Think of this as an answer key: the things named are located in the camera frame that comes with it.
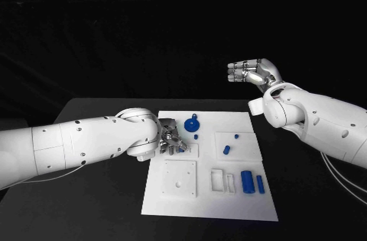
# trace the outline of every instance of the cable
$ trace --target cable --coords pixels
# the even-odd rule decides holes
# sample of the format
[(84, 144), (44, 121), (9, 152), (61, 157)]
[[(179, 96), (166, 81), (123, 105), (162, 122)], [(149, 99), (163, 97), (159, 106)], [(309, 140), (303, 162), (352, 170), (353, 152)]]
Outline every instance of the cable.
[(60, 178), (60, 177), (67, 176), (67, 175), (68, 175), (71, 172), (74, 172), (77, 169), (74, 169), (73, 171), (67, 172), (64, 175), (57, 176), (57, 177), (53, 177), (53, 178), (50, 178), (50, 179), (43, 179), (43, 180), (35, 180), (35, 181), (21, 182), (21, 183), (22, 183), (22, 184), (25, 184), (25, 183), (35, 183), (35, 182), (43, 182), (43, 181), (54, 180), (54, 179), (57, 179), (57, 178)]
[(319, 153), (320, 153), (320, 157), (322, 157), (322, 160), (323, 160), (323, 162), (325, 162), (327, 171), (329, 171), (329, 173), (332, 174), (333, 178), (336, 179), (338, 183), (340, 184), (340, 186), (343, 187), (343, 189), (349, 192), (349, 194), (367, 205), (367, 202), (351, 192), (351, 190), (345, 187), (345, 185), (342, 184), (342, 182), (338, 180), (338, 178), (336, 178), (335, 174), (332, 173), (330, 168), (329, 168), (329, 166), (327, 166), (327, 164), (326, 164), (326, 160), (325, 160), (323, 153), (322, 153), (322, 152), (319, 152)]
[(35, 181), (27, 181), (27, 182), (24, 182), (25, 180), (28, 180), (30, 178), (32, 178), (32, 177), (30, 177), (30, 178), (21, 180), (21, 181), (18, 181), (18, 182), (15, 182), (15, 183), (7, 185), (5, 187), (2, 187), (2, 188), (0, 189), (0, 191), (1, 191), (2, 189), (9, 188), (9, 187), (14, 186), (15, 184), (25, 184), (25, 183), (35, 183), (35, 182), (50, 181), (50, 180), (54, 180), (54, 179), (57, 179), (57, 178), (60, 178), (60, 177), (64, 177), (64, 176), (67, 176), (71, 172), (74, 172), (77, 169), (80, 169), (83, 166), (84, 166), (84, 165), (81, 165), (78, 168), (76, 168), (73, 171), (67, 172), (67, 173), (63, 174), (61, 176), (53, 177), (53, 178), (50, 178), (50, 179), (44, 179), (44, 180), (35, 180)]
[(323, 154), (323, 156), (325, 156), (325, 159), (326, 159), (326, 162), (327, 162), (329, 166), (332, 167), (332, 170), (336, 172), (336, 174), (339, 175), (339, 177), (340, 177), (355, 188), (358, 188), (361, 191), (363, 191), (363, 192), (367, 193), (367, 190), (365, 190), (363, 188), (361, 188), (356, 184), (353, 184), (353, 183), (342, 176), (342, 174), (338, 172), (338, 170), (336, 170), (335, 167), (332, 166), (330, 161), (329, 161), (329, 159), (326, 158), (326, 155), (325, 155), (325, 154)]

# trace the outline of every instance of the blue cylinder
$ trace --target blue cylinder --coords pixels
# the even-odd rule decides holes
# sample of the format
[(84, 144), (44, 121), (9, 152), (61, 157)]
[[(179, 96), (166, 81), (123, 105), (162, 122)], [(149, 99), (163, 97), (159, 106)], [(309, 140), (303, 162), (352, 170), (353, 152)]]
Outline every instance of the blue cylinder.
[(197, 121), (197, 115), (192, 114), (191, 118), (185, 120), (185, 123), (182, 124), (185, 130), (188, 132), (195, 132), (199, 127), (199, 123)]
[(257, 181), (257, 186), (258, 186), (258, 193), (263, 194), (264, 189), (263, 189), (263, 183), (261, 183), (261, 176), (256, 176), (256, 181)]
[(230, 146), (228, 146), (228, 145), (225, 145), (225, 147), (224, 147), (224, 151), (222, 151), (222, 154), (224, 154), (224, 155), (227, 155), (227, 154), (228, 154), (228, 150), (230, 150)]
[(251, 172), (247, 171), (247, 170), (241, 171), (240, 172), (240, 179), (241, 179), (243, 192), (247, 193), (247, 194), (254, 193)]

